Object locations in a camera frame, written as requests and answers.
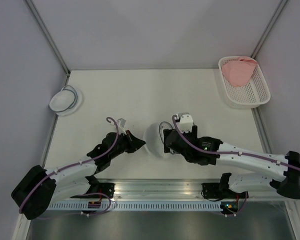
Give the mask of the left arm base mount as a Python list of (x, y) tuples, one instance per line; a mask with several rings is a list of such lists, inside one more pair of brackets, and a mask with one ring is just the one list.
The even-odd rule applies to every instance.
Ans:
[(103, 193), (109, 198), (112, 198), (115, 192), (115, 184), (111, 182), (99, 182), (94, 176), (86, 177), (90, 184), (87, 193)]

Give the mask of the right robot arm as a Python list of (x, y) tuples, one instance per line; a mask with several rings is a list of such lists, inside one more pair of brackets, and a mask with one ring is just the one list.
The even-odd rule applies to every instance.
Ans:
[(274, 189), (282, 197), (300, 200), (300, 154), (265, 154), (246, 151), (213, 137), (198, 137), (197, 126), (188, 133), (163, 130), (164, 152), (180, 154), (192, 164), (230, 166), (249, 174), (224, 173), (218, 192), (227, 198), (234, 193)]

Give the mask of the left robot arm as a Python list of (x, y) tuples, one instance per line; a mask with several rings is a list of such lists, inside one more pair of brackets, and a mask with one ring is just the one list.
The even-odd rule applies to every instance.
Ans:
[(47, 208), (67, 198), (85, 195), (94, 198), (99, 182), (94, 177), (108, 168), (111, 160), (121, 154), (132, 154), (145, 145), (145, 141), (130, 131), (110, 132), (79, 161), (63, 167), (44, 169), (32, 167), (11, 193), (19, 212), (28, 220), (40, 217)]

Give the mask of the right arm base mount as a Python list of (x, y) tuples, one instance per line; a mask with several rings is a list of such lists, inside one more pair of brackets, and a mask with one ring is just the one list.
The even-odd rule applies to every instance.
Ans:
[(222, 202), (219, 214), (227, 217), (236, 217), (245, 207), (249, 197), (248, 192), (237, 193), (230, 189), (231, 173), (225, 173), (221, 176), (219, 182), (202, 183), (201, 196), (203, 199), (211, 202)]

